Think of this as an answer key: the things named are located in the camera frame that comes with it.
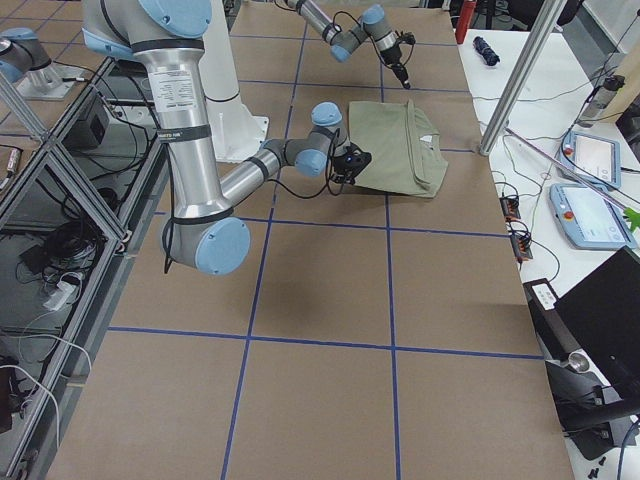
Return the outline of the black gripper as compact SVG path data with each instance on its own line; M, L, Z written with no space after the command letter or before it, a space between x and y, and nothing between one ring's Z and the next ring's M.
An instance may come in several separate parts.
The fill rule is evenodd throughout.
M331 158L331 180L336 184L354 184L361 166L361 152L357 146L349 146L341 155Z
M399 46L393 46L381 52L386 67L390 68L406 90L411 88L406 67L402 63L402 52Z

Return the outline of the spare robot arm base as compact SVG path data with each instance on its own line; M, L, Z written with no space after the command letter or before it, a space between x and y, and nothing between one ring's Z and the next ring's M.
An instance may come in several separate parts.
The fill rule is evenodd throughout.
M35 32L16 27L1 32L1 73L28 100L60 101L71 88Z

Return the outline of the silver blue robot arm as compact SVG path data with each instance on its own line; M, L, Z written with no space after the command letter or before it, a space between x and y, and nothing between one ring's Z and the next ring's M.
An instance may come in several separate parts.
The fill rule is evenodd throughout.
M346 11L329 17L314 1L285 1L284 9L301 16L330 46L331 55L338 62L346 62L363 43L370 41L380 63L393 72L404 89L411 88L406 63L412 51L404 60L401 46L413 48L415 37L412 32L393 29L381 5L368 7L358 18Z
M207 30L227 24L223 9L209 1L85 1L82 13L89 49L146 70L157 139L169 160L172 213L161 234L167 265L231 273L251 243L249 227L234 209L282 168L345 185L370 163L370 153L350 140L338 106L323 102L312 112L306 137L267 140L219 176L200 61Z

